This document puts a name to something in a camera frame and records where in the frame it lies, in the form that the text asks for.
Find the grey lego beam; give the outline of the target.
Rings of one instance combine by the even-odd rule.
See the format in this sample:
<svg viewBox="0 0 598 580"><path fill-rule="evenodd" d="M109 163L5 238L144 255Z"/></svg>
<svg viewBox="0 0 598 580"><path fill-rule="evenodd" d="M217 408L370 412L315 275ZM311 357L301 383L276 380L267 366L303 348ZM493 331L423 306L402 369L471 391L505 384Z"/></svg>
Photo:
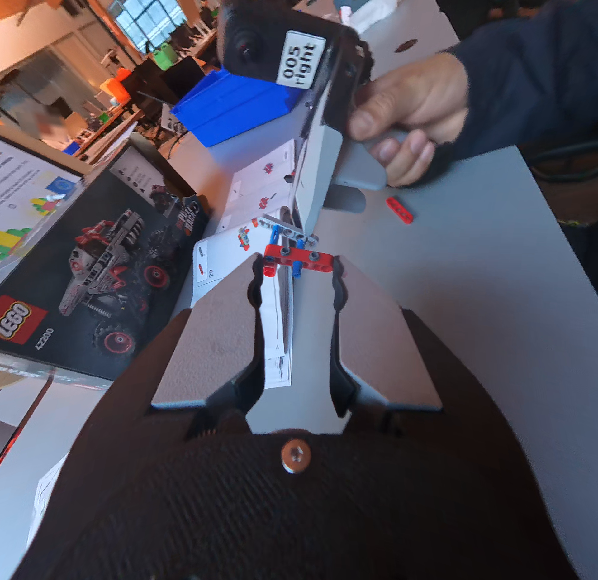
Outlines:
<svg viewBox="0 0 598 580"><path fill-rule="evenodd" d="M299 229L291 223L284 222L269 215L257 217L253 219L253 221L257 222L258 226L262 226L271 231L274 229L274 227L278 227L279 234L287 237L291 241L297 242L299 240L303 240L305 245L310 247L316 247L318 245L319 238L317 235L306 235L302 229Z"/></svg>

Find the person's right forearm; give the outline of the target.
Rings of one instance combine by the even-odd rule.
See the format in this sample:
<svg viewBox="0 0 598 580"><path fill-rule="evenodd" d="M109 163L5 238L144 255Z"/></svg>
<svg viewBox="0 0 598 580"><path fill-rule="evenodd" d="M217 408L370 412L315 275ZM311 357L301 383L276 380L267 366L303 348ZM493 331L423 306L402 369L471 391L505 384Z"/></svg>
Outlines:
<svg viewBox="0 0 598 580"><path fill-rule="evenodd" d="M530 19L479 30L434 62L449 95L432 104L457 122L437 140L426 180L459 159L597 128L597 0L554 0Z"/></svg>

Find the black monitor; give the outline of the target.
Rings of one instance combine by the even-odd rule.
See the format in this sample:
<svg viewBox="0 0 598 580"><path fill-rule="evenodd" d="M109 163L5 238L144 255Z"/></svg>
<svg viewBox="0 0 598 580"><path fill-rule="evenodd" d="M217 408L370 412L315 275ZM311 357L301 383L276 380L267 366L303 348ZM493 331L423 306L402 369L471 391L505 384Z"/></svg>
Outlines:
<svg viewBox="0 0 598 580"><path fill-rule="evenodd" d="M175 103L182 100L205 78L198 61L187 56L160 74L161 80L175 96Z"/></svg>

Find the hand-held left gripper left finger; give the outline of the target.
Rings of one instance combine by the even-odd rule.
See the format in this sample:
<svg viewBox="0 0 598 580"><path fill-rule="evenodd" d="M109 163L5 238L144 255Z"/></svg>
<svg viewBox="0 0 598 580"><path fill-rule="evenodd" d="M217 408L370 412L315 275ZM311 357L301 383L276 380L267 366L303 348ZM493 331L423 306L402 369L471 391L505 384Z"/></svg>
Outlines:
<svg viewBox="0 0 598 580"><path fill-rule="evenodd" d="M253 408L265 388L262 284L263 257L253 254L195 303L154 408L205 408L214 417Z"/></svg>

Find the dark lego truck box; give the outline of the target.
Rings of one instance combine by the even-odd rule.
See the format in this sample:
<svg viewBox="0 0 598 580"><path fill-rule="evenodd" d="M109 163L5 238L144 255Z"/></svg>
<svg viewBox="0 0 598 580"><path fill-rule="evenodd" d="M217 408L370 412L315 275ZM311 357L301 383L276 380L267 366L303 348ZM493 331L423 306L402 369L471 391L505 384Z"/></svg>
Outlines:
<svg viewBox="0 0 598 580"><path fill-rule="evenodd" d="M133 134L59 211L1 274L1 372L107 388L168 324L207 199Z"/></svg>

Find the orange plastic container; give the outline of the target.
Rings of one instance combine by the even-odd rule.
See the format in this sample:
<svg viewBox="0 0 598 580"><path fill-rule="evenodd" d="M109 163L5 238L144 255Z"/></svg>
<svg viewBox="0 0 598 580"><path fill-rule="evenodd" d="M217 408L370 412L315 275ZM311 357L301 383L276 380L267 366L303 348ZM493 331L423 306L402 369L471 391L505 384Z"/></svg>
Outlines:
<svg viewBox="0 0 598 580"><path fill-rule="evenodd" d="M121 67L116 72L115 77L106 80L100 85L100 89L115 98L119 104L128 103L131 99L131 96L125 89L123 82L131 74L131 70Z"/></svg>

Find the red lego assembly blue pins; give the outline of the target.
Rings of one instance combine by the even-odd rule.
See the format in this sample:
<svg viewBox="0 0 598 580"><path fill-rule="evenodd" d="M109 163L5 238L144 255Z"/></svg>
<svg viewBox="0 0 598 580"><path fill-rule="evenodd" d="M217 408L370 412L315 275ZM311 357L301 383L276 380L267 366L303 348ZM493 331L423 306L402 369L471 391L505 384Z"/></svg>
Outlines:
<svg viewBox="0 0 598 580"><path fill-rule="evenodd" d="M278 227L274 227L264 250L264 276L275 277L279 266L290 267L293 278L300 278L303 270L332 273L334 257L319 252L317 247L307 246L303 240L291 241L279 234Z"/></svg>

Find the white crumpled cloth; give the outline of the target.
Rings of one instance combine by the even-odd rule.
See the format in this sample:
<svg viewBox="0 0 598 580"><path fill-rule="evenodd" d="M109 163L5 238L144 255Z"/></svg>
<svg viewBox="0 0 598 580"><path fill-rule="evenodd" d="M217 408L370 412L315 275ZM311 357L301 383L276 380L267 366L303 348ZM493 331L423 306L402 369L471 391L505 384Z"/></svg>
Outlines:
<svg viewBox="0 0 598 580"><path fill-rule="evenodd" d="M339 10L340 22L362 34L376 23L389 17L402 0L370 0L355 12L349 6Z"/></svg>

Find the green plastic container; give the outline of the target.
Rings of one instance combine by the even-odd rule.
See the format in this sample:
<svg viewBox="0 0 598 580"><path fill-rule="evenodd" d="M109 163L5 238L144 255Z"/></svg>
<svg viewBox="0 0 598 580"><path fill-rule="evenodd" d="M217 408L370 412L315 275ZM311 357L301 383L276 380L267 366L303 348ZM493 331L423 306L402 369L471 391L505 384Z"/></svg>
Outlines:
<svg viewBox="0 0 598 580"><path fill-rule="evenodd" d="M169 42L162 43L158 48L153 50L152 54L156 65L162 71L167 71L179 60L178 53Z"/></svg>

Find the lego instruction booklet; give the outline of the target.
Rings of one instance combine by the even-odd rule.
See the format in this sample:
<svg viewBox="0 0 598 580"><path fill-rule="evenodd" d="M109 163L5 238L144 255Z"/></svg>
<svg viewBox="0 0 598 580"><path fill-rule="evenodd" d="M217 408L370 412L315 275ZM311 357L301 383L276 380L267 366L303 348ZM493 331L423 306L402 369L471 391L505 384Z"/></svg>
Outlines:
<svg viewBox="0 0 598 580"><path fill-rule="evenodd" d="M272 230L259 224L266 215L293 224L295 141L288 140L233 174L216 233L199 240L193 252L191 305L214 289L254 253L264 254ZM265 388L291 385L293 281L279 266L261 285L265 345Z"/></svg>

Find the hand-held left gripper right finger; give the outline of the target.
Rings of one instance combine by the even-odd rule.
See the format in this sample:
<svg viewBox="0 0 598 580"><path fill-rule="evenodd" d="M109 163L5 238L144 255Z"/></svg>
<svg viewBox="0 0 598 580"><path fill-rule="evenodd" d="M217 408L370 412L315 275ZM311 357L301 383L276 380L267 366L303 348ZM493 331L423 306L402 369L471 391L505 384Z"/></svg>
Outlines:
<svg viewBox="0 0 598 580"><path fill-rule="evenodd" d="M398 302L344 256L333 258L330 393L358 408L440 412L443 404Z"/></svg>

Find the large window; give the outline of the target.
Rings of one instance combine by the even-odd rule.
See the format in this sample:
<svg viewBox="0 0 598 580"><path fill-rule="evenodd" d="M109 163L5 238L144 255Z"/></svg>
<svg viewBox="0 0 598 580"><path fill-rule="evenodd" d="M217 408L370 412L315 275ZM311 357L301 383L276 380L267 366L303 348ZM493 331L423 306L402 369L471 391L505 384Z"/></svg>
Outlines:
<svg viewBox="0 0 598 580"><path fill-rule="evenodd" d="M108 13L142 54L159 48L186 21L176 0L114 0Z"/></svg>

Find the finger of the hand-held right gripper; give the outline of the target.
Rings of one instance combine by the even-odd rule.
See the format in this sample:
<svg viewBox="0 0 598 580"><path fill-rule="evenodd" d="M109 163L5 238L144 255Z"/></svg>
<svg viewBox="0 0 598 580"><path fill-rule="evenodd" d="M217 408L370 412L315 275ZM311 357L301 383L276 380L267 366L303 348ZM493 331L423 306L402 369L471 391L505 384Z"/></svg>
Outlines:
<svg viewBox="0 0 598 580"><path fill-rule="evenodd" d="M342 144L339 131L313 121L295 183L294 207L304 235L311 235L315 230Z"/></svg>

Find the person's right hand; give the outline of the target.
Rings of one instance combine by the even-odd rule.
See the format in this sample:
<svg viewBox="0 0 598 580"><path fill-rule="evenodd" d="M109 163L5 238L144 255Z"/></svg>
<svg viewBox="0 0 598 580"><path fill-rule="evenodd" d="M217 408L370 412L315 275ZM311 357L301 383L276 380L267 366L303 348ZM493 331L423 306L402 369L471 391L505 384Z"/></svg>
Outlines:
<svg viewBox="0 0 598 580"><path fill-rule="evenodd" d="M427 173L439 146L458 139L468 114L467 97L465 67L453 54L440 52L364 86L348 118L348 134L367 141L392 127L405 131L402 141L383 139L370 154L384 167L388 186L409 186Z"/></svg>

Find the box with colourful bricks print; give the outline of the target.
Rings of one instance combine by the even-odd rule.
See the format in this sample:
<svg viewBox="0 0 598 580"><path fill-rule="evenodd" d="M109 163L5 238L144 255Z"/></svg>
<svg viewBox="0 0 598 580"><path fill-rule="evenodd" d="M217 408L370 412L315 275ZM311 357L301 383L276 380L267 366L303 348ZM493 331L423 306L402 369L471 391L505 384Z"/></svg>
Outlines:
<svg viewBox="0 0 598 580"><path fill-rule="evenodd" d="M1 129L1 280L90 184L89 167Z"/></svg>

